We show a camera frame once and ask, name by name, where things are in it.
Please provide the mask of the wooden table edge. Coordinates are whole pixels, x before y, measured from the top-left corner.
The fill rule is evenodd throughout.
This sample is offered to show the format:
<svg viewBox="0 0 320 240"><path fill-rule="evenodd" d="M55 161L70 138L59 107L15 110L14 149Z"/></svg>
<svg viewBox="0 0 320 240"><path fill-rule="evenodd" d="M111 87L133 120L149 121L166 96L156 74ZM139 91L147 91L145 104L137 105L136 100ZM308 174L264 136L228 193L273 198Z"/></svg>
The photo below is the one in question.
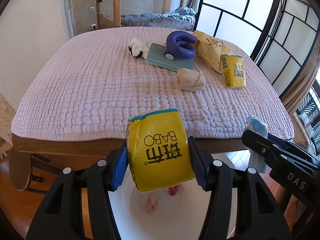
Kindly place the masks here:
<svg viewBox="0 0 320 240"><path fill-rule="evenodd" d="M201 149L212 154L246 150L242 140L236 139L195 139ZM63 157L106 157L111 150L120 148L123 139L98 139L91 141L48 141L12 135L14 149L22 154L42 155L52 160Z"/></svg>

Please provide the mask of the white drawstring pouch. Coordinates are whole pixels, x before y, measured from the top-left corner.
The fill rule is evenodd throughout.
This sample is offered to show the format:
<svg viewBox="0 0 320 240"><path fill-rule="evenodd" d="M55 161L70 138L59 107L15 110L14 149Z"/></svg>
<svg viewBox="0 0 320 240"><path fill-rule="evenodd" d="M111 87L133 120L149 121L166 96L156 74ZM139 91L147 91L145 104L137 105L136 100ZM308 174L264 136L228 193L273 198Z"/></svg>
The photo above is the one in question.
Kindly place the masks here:
<svg viewBox="0 0 320 240"><path fill-rule="evenodd" d="M132 57L134 58L142 57L143 59L146 59L149 49L153 43L160 44L160 45L164 44L163 42L156 41L156 40L142 42L136 38L133 38L128 46L128 49Z"/></svg>

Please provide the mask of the white door frame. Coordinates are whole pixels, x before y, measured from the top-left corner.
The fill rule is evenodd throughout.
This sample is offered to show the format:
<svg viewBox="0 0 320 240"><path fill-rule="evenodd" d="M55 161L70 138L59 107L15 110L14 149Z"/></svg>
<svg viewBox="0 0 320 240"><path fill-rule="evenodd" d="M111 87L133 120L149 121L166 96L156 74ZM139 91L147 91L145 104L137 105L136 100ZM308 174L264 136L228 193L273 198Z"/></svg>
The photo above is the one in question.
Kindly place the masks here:
<svg viewBox="0 0 320 240"><path fill-rule="evenodd" d="M72 0L60 0L61 16L67 40L75 36Z"/></svg>

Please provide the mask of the teal rectangular sponge block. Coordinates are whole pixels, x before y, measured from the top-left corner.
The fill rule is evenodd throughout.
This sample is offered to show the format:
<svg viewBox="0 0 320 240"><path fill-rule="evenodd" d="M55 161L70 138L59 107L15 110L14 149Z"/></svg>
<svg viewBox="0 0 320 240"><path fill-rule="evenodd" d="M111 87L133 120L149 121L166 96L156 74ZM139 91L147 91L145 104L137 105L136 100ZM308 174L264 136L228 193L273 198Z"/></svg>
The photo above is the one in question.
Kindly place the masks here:
<svg viewBox="0 0 320 240"><path fill-rule="evenodd" d="M194 59L178 59L171 54L167 58L166 49L166 46L152 43L146 56L146 62L175 72L180 68L194 69Z"/></svg>

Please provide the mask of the light blue mask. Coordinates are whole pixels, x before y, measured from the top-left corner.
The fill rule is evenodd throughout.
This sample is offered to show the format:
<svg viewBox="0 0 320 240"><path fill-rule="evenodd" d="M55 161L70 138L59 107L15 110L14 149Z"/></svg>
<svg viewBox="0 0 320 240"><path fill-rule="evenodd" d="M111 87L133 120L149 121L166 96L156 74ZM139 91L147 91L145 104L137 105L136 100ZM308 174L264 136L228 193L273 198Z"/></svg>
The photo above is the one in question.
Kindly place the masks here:
<svg viewBox="0 0 320 240"><path fill-rule="evenodd" d="M247 127L245 131L250 131L249 134L249 146L250 158L248 167L253 167L258 173L264 174L266 172L267 165L265 163L265 157L261 154L261 142L262 137L268 136L268 125L263 120L258 119L254 115L250 115L246 118Z"/></svg>

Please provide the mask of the white trash bin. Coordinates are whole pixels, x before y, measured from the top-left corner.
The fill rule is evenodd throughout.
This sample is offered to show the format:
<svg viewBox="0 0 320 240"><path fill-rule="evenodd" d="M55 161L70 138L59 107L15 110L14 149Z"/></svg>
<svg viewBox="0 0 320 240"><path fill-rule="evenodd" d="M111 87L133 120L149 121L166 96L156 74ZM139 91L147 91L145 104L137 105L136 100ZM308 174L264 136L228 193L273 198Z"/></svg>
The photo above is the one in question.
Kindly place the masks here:
<svg viewBox="0 0 320 240"><path fill-rule="evenodd" d="M122 185L110 192L112 211L121 239L198 239L210 200L195 179L180 185L175 196L165 189L155 212L147 211L150 193L141 193L127 171Z"/></svg>

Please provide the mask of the purple foam tube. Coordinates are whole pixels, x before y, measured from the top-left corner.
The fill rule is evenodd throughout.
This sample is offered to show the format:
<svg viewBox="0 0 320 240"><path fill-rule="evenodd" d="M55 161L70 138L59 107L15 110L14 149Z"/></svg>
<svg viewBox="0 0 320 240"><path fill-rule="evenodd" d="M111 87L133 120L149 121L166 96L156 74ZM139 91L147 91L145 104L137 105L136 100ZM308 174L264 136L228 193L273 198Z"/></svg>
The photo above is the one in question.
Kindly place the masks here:
<svg viewBox="0 0 320 240"><path fill-rule="evenodd" d="M166 40L166 57L171 54L178 59L193 59L196 54L194 44L197 42L197 37L186 31L173 31L167 36Z"/></svg>

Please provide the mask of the black framed shoji screen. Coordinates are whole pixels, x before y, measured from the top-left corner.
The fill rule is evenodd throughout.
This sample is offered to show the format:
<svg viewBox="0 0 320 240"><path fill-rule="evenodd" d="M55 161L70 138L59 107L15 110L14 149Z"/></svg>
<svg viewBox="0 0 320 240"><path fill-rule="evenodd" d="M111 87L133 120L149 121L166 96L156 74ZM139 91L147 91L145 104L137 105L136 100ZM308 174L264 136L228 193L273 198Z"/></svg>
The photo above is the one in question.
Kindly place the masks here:
<svg viewBox="0 0 320 240"><path fill-rule="evenodd" d="M231 42L283 97L319 36L319 9L303 0L200 0L195 30Z"/></svg>

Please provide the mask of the pink quilted blanket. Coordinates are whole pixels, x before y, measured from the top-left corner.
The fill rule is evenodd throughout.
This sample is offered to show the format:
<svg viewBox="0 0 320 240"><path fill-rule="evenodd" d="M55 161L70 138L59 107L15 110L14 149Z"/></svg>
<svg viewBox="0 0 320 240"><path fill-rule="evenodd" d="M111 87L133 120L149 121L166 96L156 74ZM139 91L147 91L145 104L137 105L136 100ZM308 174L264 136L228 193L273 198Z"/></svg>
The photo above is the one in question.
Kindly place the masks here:
<svg viewBox="0 0 320 240"><path fill-rule="evenodd" d="M177 108L186 132L196 138L239 138L248 116L266 122L276 137L294 137L278 94L238 46L228 44L244 59L245 88L228 88L223 75L195 59L194 68L203 72L206 85L186 92L178 88L175 72L130 55L133 38L161 41L169 33L168 28L122 27L72 38L28 88L13 118L12 133L48 141L121 139L129 117Z"/></svg>

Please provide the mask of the yellow paper bag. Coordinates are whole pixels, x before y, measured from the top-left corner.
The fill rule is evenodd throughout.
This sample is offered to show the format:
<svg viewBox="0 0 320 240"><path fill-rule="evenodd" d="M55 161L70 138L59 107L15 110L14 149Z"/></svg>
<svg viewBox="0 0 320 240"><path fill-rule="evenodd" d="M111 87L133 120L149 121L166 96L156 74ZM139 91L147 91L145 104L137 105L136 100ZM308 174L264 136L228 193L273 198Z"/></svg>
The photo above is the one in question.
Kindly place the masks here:
<svg viewBox="0 0 320 240"><path fill-rule="evenodd" d="M194 44L196 55L212 70L223 73L222 55L234 55L226 42L205 34L201 31L193 31L192 35L197 38Z"/></svg>

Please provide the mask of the beige cloth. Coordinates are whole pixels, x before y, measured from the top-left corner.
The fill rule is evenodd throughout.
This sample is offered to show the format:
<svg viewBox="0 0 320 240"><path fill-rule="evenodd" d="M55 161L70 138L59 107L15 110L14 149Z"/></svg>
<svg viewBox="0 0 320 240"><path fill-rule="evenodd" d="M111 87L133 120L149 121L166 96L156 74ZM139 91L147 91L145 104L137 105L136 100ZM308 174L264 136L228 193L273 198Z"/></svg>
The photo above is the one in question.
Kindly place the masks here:
<svg viewBox="0 0 320 240"><path fill-rule="evenodd" d="M180 90L196 92L204 89L206 78L201 70L180 68L177 70L177 85Z"/></svg>

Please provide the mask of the yellow tissue pack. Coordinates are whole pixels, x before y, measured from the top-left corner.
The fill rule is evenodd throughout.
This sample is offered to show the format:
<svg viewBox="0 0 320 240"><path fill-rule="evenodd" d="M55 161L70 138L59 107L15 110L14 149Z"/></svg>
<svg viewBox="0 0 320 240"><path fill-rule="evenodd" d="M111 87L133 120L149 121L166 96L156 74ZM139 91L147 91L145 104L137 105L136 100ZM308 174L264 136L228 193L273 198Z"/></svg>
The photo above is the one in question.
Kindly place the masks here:
<svg viewBox="0 0 320 240"><path fill-rule="evenodd" d="M245 88L245 64L239 55L224 54L221 56L222 69L227 87Z"/></svg>
<svg viewBox="0 0 320 240"><path fill-rule="evenodd" d="M178 109L130 117L125 135L130 172L139 192L173 187L195 177Z"/></svg>

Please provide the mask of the grey crumpled duvet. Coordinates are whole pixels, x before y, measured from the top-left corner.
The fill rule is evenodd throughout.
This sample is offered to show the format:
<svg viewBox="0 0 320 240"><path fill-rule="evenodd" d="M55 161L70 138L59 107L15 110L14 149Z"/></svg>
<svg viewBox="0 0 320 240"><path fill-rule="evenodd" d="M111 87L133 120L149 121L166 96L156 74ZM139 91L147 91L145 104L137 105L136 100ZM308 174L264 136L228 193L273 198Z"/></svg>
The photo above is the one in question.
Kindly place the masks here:
<svg viewBox="0 0 320 240"><path fill-rule="evenodd" d="M189 7L180 7L164 14L126 14L121 15L122 27L174 28L192 31L196 20L196 12Z"/></svg>

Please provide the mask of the clear plastic packaged item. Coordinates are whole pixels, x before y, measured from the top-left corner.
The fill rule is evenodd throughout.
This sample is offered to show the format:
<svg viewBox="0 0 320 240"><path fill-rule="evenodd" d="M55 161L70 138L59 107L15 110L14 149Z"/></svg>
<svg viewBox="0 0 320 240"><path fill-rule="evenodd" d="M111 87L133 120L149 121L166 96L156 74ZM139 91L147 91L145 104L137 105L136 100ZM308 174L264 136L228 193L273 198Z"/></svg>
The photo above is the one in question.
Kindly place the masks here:
<svg viewBox="0 0 320 240"><path fill-rule="evenodd" d="M160 199L160 195L156 192L153 192L149 195L149 198L146 204L146 210L149 213L153 213L156 211L159 199Z"/></svg>

